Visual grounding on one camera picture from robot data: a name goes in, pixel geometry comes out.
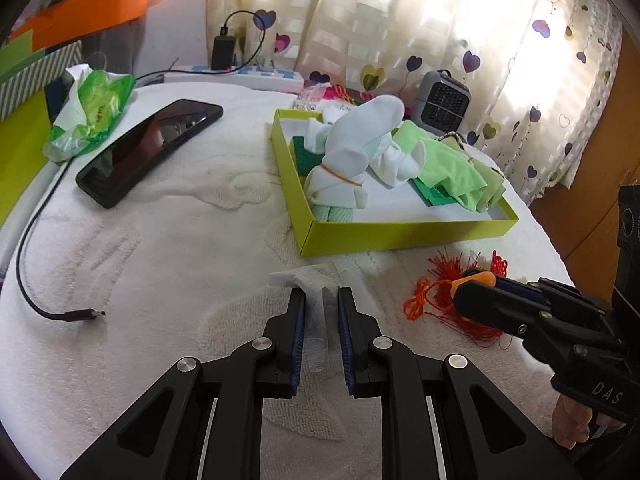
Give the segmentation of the person right hand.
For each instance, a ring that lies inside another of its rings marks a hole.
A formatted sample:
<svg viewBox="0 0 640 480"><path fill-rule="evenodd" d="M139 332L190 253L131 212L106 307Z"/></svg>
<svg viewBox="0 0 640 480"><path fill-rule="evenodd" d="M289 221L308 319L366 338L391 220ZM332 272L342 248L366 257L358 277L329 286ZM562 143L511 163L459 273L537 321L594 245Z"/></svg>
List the person right hand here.
<svg viewBox="0 0 640 480"><path fill-rule="evenodd" d="M591 408L564 394L559 395L551 420L553 440L568 450L574 448L577 443L585 443L589 439L589 424L593 420L603 428L604 432L617 431L626 426L624 422L619 422L608 415L595 415Z"/></svg>

